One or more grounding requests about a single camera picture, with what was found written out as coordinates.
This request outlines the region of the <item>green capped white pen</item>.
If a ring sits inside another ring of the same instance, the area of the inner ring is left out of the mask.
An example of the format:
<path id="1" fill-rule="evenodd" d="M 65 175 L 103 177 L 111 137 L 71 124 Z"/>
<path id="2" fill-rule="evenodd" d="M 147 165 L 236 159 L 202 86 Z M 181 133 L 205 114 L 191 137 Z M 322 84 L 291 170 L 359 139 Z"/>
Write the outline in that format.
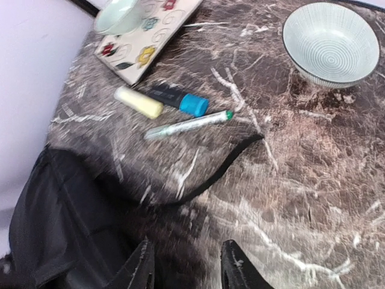
<path id="1" fill-rule="evenodd" d="M 177 134 L 180 132 L 198 129 L 207 125 L 223 123 L 233 118 L 233 112 L 230 110 L 221 111 L 214 114 L 186 120 L 172 125 L 159 126 L 148 130 L 144 138 L 146 140 L 162 138 L 165 136 Z"/>

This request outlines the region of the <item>blue capped black marker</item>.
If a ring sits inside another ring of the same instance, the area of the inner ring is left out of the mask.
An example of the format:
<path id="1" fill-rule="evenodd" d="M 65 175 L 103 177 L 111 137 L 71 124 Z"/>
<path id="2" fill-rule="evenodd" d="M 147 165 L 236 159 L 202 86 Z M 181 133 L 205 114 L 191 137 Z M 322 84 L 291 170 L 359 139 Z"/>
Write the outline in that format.
<path id="1" fill-rule="evenodd" d="M 208 99 L 186 93 L 166 84 L 154 85 L 148 91 L 148 95 L 156 101 L 177 108 L 179 111 L 194 117 L 204 116 L 209 106 Z"/>

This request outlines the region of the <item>black student backpack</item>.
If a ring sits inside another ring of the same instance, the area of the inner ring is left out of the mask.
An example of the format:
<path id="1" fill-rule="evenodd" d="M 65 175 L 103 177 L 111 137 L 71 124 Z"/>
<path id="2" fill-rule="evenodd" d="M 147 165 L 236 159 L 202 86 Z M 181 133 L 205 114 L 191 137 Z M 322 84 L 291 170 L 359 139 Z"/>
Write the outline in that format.
<path id="1" fill-rule="evenodd" d="M 154 247 L 153 288 L 202 288 L 209 275 L 202 247 L 182 209 L 211 188 L 262 136 L 240 141 L 211 174 L 183 197 L 136 167 L 127 183 L 95 176 L 82 155 L 46 146 L 11 217 L 10 252 L 1 258 L 2 288 L 103 288 L 108 269 L 103 236 L 124 236 Z"/>

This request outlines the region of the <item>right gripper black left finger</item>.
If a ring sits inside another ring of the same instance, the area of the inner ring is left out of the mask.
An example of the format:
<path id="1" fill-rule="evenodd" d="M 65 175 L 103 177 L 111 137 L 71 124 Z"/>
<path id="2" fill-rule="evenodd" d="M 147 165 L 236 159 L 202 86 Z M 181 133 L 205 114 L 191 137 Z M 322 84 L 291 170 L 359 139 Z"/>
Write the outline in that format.
<path id="1" fill-rule="evenodd" d="M 102 256 L 108 269 L 103 288 L 153 288 L 155 253 L 145 238 L 135 243 L 124 236 L 103 236 Z"/>

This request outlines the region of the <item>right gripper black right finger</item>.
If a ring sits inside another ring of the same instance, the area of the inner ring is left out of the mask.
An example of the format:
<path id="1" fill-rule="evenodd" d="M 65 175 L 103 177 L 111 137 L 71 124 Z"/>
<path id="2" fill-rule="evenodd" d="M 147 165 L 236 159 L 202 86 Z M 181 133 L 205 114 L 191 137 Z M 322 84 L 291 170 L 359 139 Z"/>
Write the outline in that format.
<path id="1" fill-rule="evenodd" d="M 221 284 L 223 289 L 274 289 L 235 240 L 226 240 L 221 247 Z"/>

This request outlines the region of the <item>yellow highlighter pen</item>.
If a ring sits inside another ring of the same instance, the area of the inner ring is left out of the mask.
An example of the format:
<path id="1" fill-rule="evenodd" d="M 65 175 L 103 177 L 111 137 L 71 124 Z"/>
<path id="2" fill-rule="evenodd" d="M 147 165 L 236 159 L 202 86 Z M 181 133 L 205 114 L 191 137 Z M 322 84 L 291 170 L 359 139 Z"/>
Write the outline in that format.
<path id="1" fill-rule="evenodd" d="M 159 117 L 164 105 L 140 92 L 121 86 L 114 92 L 114 98 L 149 119 Z"/>

